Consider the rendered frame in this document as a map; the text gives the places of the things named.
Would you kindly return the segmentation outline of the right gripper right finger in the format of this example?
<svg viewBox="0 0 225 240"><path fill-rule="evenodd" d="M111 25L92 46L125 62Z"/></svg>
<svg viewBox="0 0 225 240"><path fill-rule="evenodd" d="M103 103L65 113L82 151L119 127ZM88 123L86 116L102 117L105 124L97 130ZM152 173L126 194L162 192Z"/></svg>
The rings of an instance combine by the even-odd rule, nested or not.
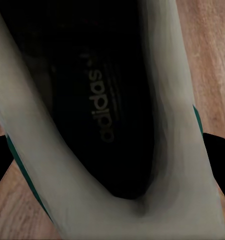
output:
<svg viewBox="0 0 225 240"><path fill-rule="evenodd" d="M203 141L214 179L225 196L225 139L203 133Z"/></svg>

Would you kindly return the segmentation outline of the gym shoe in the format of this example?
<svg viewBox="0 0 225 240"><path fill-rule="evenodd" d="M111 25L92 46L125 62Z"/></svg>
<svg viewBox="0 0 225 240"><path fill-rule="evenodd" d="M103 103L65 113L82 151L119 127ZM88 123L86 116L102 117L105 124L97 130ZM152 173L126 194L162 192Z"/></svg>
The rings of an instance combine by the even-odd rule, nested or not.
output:
<svg viewBox="0 0 225 240"><path fill-rule="evenodd" d="M0 126L62 240L225 240L176 0L0 0Z"/></svg>

